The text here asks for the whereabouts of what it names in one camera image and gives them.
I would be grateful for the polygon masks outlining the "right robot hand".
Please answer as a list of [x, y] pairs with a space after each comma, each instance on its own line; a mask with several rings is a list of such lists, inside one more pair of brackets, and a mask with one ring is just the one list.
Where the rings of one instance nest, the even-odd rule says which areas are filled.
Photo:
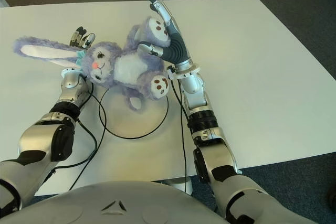
[[157, 12], [163, 19], [171, 43], [168, 47], [160, 47], [148, 41], [140, 41], [138, 48], [144, 53], [159, 57], [164, 61], [174, 64], [177, 69], [190, 59], [180, 29], [163, 0], [149, 1], [151, 2], [150, 8]]

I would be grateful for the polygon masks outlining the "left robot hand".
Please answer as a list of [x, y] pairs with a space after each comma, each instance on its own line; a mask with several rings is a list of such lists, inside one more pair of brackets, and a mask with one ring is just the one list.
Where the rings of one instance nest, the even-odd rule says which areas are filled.
[[95, 33], [87, 33], [87, 30], [80, 26], [73, 33], [69, 45], [87, 50], [91, 47], [95, 38]]

